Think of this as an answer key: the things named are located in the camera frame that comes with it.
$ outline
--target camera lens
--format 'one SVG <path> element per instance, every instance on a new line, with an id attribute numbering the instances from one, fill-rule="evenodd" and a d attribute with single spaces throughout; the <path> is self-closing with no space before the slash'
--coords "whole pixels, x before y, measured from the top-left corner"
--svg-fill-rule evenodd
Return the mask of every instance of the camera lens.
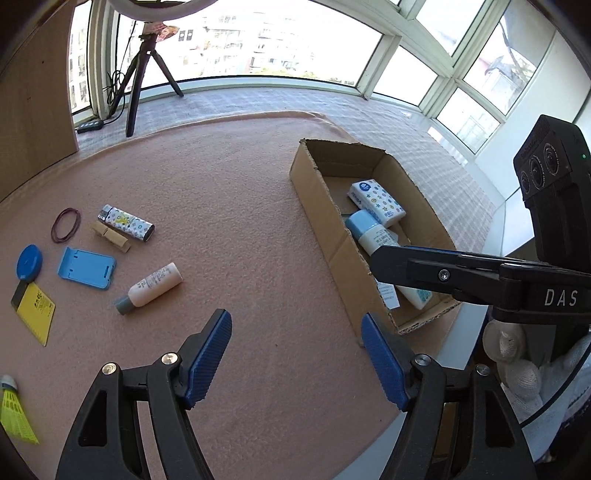
<path id="1" fill-rule="evenodd" d="M 558 155 L 556 155 L 556 150 L 549 143 L 546 143 L 544 147 L 544 160 L 546 161 L 548 171 L 552 175 L 556 175 L 558 173 Z"/>
<path id="2" fill-rule="evenodd" d="M 521 188 L 526 195 L 530 192 L 530 180 L 524 171 L 521 172 Z"/>
<path id="3" fill-rule="evenodd" d="M 542 164 L 538 157 L 531 157 L 530 169 L 535 186 L 539 189 L 542 188 L 544 186 L 544 170 L 542 170 Z"/>

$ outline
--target lighter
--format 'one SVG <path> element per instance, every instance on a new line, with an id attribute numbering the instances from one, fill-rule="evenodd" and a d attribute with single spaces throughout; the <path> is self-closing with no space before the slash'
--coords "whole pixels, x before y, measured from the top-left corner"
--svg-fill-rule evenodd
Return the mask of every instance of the lighter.
<path id="1" fill-rule="evenodd" d="M 107 224 L 120 230 L 123 233 L 127 233 L 135 238 L 148 241 L 154 232 L 154 225 L 137 218 L 123 210 L 112 207 L 111 205 L 105 205 L 98 215 L 98 219 Z"/>

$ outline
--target floor mat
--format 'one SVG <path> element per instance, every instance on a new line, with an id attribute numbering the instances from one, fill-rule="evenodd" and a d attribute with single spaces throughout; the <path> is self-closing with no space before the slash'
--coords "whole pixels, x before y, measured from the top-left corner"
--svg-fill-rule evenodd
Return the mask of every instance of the floor mat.
<path id="1" fill-rule="evenodd" d="M 383 148 L 404 167 L 437 213 L 458 250 L 481 252 L 495 207 L 470 174 L 419 128 L 420 113 L 344 93 L 286 87 L 207 90 L 141 103 L 135 136 L 173 125 L 244 113 L 318 112 L 358 141 Z M 99 132 L 78 135 L 80 154 L 126 141 L 127 114 Z"/>
<path id="2" fill-rule="evenodd" d="M 0 204 L 0 365 L 18 381 L 41 442 L 18 444 L 41 480 L 54 478 L 103 364 L 150 364 L 218 307 L 232 314 L 232 339 L 206 399 L 189 414 L 216 480 L 328 480 L 390 424 L 397 409 L 356 343 L 288 176 L 304 137 L 354 141 L 304 112 L 218 119 L 70 158 Z M 155 233 L 119 252 L 90 228 L 105 203 L 154 223 Z M 117 260 L 107 291 L 56 275 L 64 244 L 52 243 L 50 229 L 67 207 L 82 213 L 68 246 Z M 30 243 L 44 255 L 36 283 L 56 304 L 45 348 L 9 303 L 15 262 Z M 171 261 L 184 282 L 119 315 L 112 302 Z M 413 347 L 434 355 L 453 319 L 414 332 Z M 146 405 L 140 412 L 152 479 L 162 480 Z"/>

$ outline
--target white glove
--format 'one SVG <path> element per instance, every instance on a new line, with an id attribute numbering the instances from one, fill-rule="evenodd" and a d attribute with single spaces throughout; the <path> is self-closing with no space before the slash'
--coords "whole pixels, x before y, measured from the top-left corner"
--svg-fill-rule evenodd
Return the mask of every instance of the white glove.
<path id="1" fill-rule="evenodd" d="M 497 363 L 501 387 L 519 422 L 533 415 L 556 393 L 590 342 L 591 335 L 585 336 L 566 355 L 538 369 L 532 362 L 521 359 L 527 346 L 520 325 L 492 320 L 486 325 L 482 338 L 486 354 Z M 561 424 L 589 399 L 590 386 L 591 358 L 560 398 L 523 429 L 534 461 L 546 453 Z"/>

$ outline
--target yellow label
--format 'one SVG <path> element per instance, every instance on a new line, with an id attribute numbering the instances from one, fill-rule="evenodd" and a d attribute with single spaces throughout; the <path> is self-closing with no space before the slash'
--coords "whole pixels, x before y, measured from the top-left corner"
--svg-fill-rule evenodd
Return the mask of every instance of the yellow label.
<path id="1" fill-rule="evenodd" d="M 55 309 L 56 304 L 35 283 L 29 283 L 18 306 L 17 314 L 43 346 L 47 345 L 47 336 Z"/>

